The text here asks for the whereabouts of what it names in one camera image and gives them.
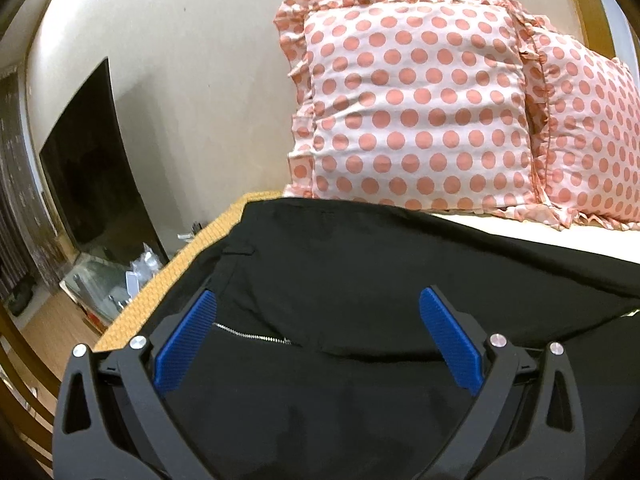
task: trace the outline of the television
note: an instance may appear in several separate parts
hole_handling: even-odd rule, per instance
[[[166,262],[122,143],[108,59],[60,115],[40,150],[40,163],[79,251],[128,266],[146,243]]]

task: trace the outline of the blue pad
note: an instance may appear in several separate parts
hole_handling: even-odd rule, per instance
[[[425,288],[420,294],[420,317],[456,384],[476,396],[484,382],[482,356],[431,288]]]
[[[216,319],[217,309],[215,294],[205,290],[158,353],[154,386],[161,397],[180,386]]]

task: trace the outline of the polka dot pillow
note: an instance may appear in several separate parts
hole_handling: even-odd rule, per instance
[[[522,25],[535,168],[563,226],[640,228],[640,100],[628,67],[571,36]]]
[[[546,215],[508,0],[286,0],[289,196]]]

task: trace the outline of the zipper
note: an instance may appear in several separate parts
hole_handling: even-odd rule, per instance
[[[242,332],[238,332],[237,330],[234,330],[232,328],[229,328],[228,326],[224,326],[224,325],[220,325],[220,323],[214,323],[213,326],[217,326],[218,328],[225,330],[226,332],[229,332],[230,334],[236,335],[238,337],[244,337],[245,339],[257,339],[260,341],[266,341],[269,343],[280,343],[283,345],[290,345],[291,341],[289,339],[287,339],[286,337],[283,339],[277,339],[275,337],[267,337],[265,335],[254,335],[254,334],[243,334]]]

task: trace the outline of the woven bed mat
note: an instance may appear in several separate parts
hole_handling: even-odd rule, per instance
[[[116,350],[125,346],[138,333],[164,295],[191,265],[194,258],[211,244],[225,237],[240,221],[244,206],[257,200],[271,200],[282,196],[277,191],[247,193],[234,202],[218,218],[198,233],[193,242],[181,250],[124,309],[96,343],[95,352]]]

